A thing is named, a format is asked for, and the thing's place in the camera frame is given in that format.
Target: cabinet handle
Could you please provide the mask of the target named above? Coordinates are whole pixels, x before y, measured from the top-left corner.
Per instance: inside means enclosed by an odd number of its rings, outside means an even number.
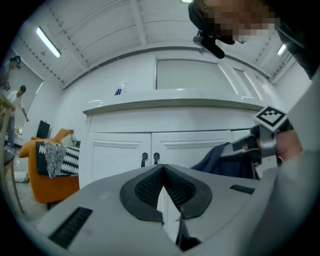
[[[141,161],[141,167],[146,166],[146,160],[148,159],[148,153],[143,153],[142,154],[142,161]]]
[[[160,154],[159,153],[154,153],[153,159],[154,159],[154,164],[157,165],[158,164],[158,160],[160,159]]]

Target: gray floor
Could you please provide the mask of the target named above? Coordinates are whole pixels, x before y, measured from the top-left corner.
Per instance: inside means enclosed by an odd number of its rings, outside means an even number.
[[[17,155],[14,158],[14,171],[27,173],[28,158],[19,158],[19,156]],[[15,212],[18,214],[19,217],[25,219],[27,222],[36,225],[40,218],[47,212],[47,206],[45,204],[38,203],[35,200],[30,182],[16,182],[16,189],[23,209],[23,214],[20,213],[18,203],[14,194],[10,171],[7,172],[5,178],[9,191],[9,196],[13,204],[13,208],[15,209]]]

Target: white countertop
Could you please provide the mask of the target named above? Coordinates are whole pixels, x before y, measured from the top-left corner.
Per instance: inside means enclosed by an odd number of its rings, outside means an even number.
[[[216,107],[259,111],[265,102],[235,93],[199,89],[162,89],[92,99],[86,115],[133,109],[163,107]]]

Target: orange sofa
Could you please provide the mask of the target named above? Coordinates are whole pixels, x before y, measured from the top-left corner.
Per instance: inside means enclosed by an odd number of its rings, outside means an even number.
[[[36,165],[36,142],[49,141],[61,144],[61,139],[73,130],[61,129],[54,138],[40,139],[32,137],[25,143],[19,153],[20,158],[28,159],[28,176],[30,178],[31,188],[36,201],[41,204],[49,204],[62,201],[79,190],[79,179],[73,177],[55,177],[50,179],[49,176],[39,175]]]

